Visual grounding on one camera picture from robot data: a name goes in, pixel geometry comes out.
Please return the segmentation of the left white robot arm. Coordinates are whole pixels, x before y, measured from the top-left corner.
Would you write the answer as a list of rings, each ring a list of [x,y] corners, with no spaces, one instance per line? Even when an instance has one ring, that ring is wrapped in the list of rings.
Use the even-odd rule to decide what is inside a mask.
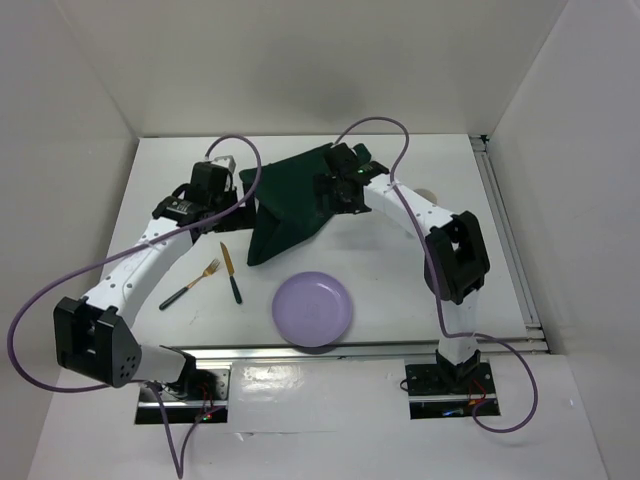
[[[65,297],[56,305],[61,367],[114,388],[150,381],[176,399],[193,394],[202,376],[195,358],[176,348],[142,345],[132,327],[156,285],[201,236],[254,226],[255,203],[238,197],[235,167],[231,156],[195,163],[190,181],[154,209],[137,252],[82,298]]]

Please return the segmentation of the dark green cloth napkin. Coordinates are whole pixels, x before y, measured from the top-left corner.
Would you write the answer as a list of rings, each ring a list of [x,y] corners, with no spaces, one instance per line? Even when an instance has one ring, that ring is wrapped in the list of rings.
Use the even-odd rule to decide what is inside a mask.
[[[321,145],[256,169],[261,178],[254,191],[258,207],[248,266],[261,265],[312,238],[335,214],[318,216],[313,192],[313,177],[328,172],[323,153],[330,146]]]

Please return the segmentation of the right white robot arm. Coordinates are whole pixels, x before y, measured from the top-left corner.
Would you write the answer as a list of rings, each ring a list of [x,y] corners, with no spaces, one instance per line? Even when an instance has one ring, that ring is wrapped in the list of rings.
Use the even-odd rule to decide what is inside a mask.
[[[472,382],[481,354],[474,337],[479,291],[490,261],[477,217],[454,214],[420,196],[371,159],[366,148],[341,143],[322,153],[328,172],[314,176],[316,210],[324,214],[377,211],[426,248],[424,279],[436,298],[440,338],[436,379],[457,392]]]

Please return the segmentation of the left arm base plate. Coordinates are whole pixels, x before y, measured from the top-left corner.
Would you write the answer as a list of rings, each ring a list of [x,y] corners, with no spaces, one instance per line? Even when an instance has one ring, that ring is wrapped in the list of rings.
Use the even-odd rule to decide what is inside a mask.
[[[198,380],[187,393],[179,392],[172,385],[159,385],[159,396],[170,424],[187,425],[193,423],[198,417],[203,417],[204,424],[227,422],[231,368],[229,365],[217,365],[208,372],[209,376]],[[134,423],[136,425],[163,423],[159,402],[146,385],[139,389]]]

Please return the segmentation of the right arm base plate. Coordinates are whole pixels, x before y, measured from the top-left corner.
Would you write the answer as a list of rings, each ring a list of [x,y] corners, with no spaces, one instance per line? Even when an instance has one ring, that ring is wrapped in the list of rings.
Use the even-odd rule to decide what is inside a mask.
[[[500,415],[492,370],[487,362],[482,362],[456,386],[449,386],[440,378],[436,364],[408,364],[405,374],[400,388],[408,395],[412,420],[471,417],[478,404],[478,417]]]

